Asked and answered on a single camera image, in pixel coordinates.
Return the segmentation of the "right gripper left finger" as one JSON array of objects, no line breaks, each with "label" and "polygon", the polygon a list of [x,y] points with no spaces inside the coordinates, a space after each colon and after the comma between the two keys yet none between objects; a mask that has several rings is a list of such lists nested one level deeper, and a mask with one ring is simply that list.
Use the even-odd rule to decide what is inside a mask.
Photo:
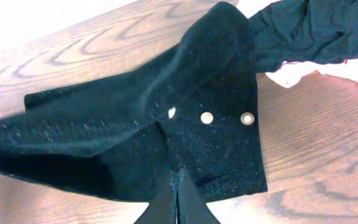
[{"label": "right gripper left finger", "polygon": [[169,171],[161,188],[134,224],[177,223],[177,173]]}]

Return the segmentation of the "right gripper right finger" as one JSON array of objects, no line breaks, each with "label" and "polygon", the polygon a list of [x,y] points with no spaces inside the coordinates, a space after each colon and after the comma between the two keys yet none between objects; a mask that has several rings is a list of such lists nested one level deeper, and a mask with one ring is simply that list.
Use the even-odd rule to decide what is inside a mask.
[{"label": "right gripper right finger", "polygon": [[177,223],[220,224],[203,200],[189,173],[181,169],[178,173]]}]

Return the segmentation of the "black velvet garment with buttons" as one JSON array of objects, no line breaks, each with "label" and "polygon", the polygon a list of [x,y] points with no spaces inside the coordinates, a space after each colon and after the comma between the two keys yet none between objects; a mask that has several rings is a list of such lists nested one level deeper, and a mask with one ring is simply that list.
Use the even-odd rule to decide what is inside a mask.
[{"label": "black velvet garment with buttons", "polygon": [[0,119],[0,174],[148,202],[186,169],[207,202],[267,191],[248,19],[219,2],[179,43],[118,75],[25,96]]}]

